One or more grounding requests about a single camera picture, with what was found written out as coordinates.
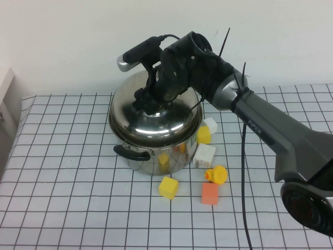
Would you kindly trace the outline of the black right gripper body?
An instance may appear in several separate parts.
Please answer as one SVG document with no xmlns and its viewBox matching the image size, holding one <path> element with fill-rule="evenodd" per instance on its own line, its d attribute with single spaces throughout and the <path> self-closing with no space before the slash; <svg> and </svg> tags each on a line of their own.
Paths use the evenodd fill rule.
<svg viewBox="0 0 333 250">
<path fill-rule="evenodd" d="M 189 88 L 187 63 L 193 51 L 191 45 L 171 45 L 165 50 L 154 48 L 147 54 L 146 89 L 152 102 L 169 103 Z"/>
</svg>

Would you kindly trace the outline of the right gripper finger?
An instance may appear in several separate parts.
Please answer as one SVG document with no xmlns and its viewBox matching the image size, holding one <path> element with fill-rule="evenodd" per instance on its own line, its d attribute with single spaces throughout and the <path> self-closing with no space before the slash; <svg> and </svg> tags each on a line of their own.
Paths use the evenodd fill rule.
<svg viewBox="0 0 333 250">
<path fill-rule="evenodd" d="M 145 110 L 150 106 L 150 94 L 146 88 L 140 88 L 134 93 L 135 101 L 132 103 L 135 110 Z"/>
<path fill-rule="evenodd" d="M 154 115 L 161 109 L 161 107 L 162 105 L 159 103 L 152 103 L 152 104 L 148 103 L 144 108 L 144 112 L 147 115 Z"/>
</svg>

